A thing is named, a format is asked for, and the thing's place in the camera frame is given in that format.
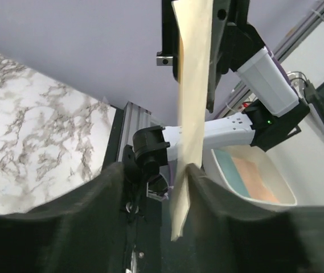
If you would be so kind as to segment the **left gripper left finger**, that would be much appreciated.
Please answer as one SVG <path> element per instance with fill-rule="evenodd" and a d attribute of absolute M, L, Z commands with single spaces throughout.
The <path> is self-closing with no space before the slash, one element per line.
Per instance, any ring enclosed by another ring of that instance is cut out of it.
<path fill-rule="evenodd" d="M 108 272 L 124 167 L 27 213 L 0 215 L 0 272 Z"/>

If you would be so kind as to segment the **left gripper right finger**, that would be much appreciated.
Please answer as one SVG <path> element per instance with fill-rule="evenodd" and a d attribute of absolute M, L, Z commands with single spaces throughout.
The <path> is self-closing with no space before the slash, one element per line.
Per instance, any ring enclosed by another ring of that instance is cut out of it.
<path fill-rule="evenodd" d="M 187 166 L 201 272 L 324 272 L 324 206 L 273 212 Z"/>

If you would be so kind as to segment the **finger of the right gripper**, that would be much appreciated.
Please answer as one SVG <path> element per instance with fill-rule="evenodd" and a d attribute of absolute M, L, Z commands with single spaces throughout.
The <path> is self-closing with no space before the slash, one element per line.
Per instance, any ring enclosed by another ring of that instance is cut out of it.
<path fill-rule="evenodd" d="M 171 66 L 178 81 L 179 29 L 172 3 L 172 0 L 161 0 L 162 49 L 157 52 L 156 60 L 158 66 Z"/>
<path fill-rule="evenodd" d="M 212 5 L 211 50 L 206 109 L 214 110 L 215 90 L 230 68 L 237 31 L 247 24 L 250 1 L 215 0 Z"/>

